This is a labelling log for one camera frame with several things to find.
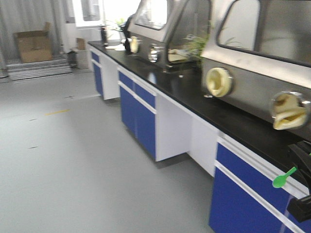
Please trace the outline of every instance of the window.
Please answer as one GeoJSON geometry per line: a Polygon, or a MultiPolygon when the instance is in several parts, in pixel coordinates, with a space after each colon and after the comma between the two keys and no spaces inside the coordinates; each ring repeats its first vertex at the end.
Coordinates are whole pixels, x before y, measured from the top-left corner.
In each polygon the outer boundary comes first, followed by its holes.
{"type": "Polygon", "coordinates": [[[102,0],[72,0],[77,27],[98,26],[104,22],[102,0]]]}
{"type": "Polygon", "coordinates": [[[167,22],[167,15],[167,0],[146,0],[136,20],[136,24],[160,30],[167,22]]]}
{"type": "Polygon", "coordinates": [[[208,40],[209,0],[188,0],[185,4],[168,47],[168,61],[181,63],[187,56],[199,57],[208,40]],[[189,54],[189,42],[201,41],[189,54]]]}
{"type": "Polygon", "coordinates": [[[311,66],[311,1],[238,0],[219,33],[221,46],[311,66]]]}
{"type": "Polygon", "coordinates": [[[258,17],[258,0],[236,1],[222,27],[219,43],[230,47],[253,50],[258,17]]]}

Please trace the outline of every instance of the green plant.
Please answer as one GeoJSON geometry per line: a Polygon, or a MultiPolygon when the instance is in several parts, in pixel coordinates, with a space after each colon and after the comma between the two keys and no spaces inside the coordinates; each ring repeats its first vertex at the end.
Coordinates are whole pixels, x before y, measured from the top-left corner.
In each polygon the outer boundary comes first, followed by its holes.
{"type": "Polygon", "coordinates": [[[185,50],[188,53],[189,59],[197,61],[197,65],[201,67],[203,59],[201,53],[209,40],[209,34],[206,33],[203,37],[188,35],[185,39],[189,40],[189,42],[185,44],[185,50]]]}

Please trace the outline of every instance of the blue drawer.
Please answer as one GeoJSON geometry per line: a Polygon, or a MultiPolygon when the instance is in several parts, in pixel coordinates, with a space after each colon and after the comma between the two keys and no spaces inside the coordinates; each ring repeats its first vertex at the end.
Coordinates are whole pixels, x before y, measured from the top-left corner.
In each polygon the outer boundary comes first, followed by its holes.
{"type": "Polygon", "coordinates": [[[131,90],[134,90],[134,82],[129,77],[127,77],[125,74],[119,71],[119,80],[124,83],[128,88],[131,90]]]}
{"type": "Polygon", "coordinates": [[[221,144],[218,144],[217,160],[281,213],[285,213],[290,197],[288,192],[273,188],[271,180],[221,144]]]}
{"type": "Polygon", "coordinates": [[[99,56],[97,54],[93,53],[93,52],[91,52],[91,53],[92,53],[92,59],[97,61],[98,63],[100,63],[99,56]]]}
{"type": "Polygon", "coordinates": [[[144,101],[146,101],[150,106],[156,108],[156,97],[152,95],[150,92],[142,88],[137,83],[135,84],[135,92],[141,97],[144,101]]]}

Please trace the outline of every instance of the black object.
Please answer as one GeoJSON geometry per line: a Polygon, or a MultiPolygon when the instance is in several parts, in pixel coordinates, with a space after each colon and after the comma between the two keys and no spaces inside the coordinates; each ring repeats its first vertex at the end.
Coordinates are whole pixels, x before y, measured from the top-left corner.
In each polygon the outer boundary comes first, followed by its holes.
{"type": "Polygon", "coordinates": [[[102,36],[102,42],[104,46],[108,45],[108,38],[107,38],[107,27],[102,26],[101,27],[101,36],[102,36]]]}
{"type": "Polygon", "coordinates": [[[308,185],[310,195],[301,199],[291,199],[287,210],[298,222],[303,222],[311,219],[311,143],[301,141],[289,145],[289,149],[289,159],[297,168],[296,173],[298,172],[308,185]]]}
{"type": "Polygon", "coordinates": [[[125,47],[125,50],[127,53],[131,53],[130,42],[128,41],[128,38],[131,37],[131,34],[128,31],[128,27],[130,26],[130,22],[131,22],[133,16],[134,16],[134,14],[131,15],[123,25],[121,25],[121,30],[122,30],[124,37],[125,37],[124,47],[125,47]]]}

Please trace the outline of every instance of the blue cabinet door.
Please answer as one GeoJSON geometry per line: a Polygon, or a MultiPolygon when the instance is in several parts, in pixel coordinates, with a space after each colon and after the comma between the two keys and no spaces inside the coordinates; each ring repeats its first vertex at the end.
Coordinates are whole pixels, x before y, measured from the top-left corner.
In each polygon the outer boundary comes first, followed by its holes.
{"type": "Polygon", "coordinates": [[[288,192],[273,188],[271,180],[221,144],[218,144],[217,160],[277,210],[285,213],[290,197],[288,192]]]}
{"type": "Polygon", "coordinates": [[[120,98],[121,98],[121,117],[122,122],[128,127],[128,129],[136,136],[136,109],[137,100],[128,93],[123,87],[120,86],[120,98]]]}
{"type": "Polygon", "coordinates": [[[156,158],[156,130],[155,115],[138,102],[136,111],[137,139],[146,150],[156,158]]]}
{"type": "Polygon", "coordinates": [[[279,233],[282,223],[216,169],[209,225],[215,233],[279,233]]]}
{"type": "Polygon", "coordinates": [[[94,68],[94,76],[95,76],[95,86],[96,90],[101,96],[104,95],[103,93],[103,83],[102,83],[102,71],[101,68],[98,67],[95,63],[93,63],[94,68]]]}
{"type": "MultiPolygon", "coordinates": [[[[303,222],[298,222],[291,214],[289,214],[288,219],[292,221],[297,227],[302,229],[305,233],[311,233],[311,220],[306,220],[303,222]]],[[[292,233],[290,229],[286,228],[284,233],[292,233]]]]}

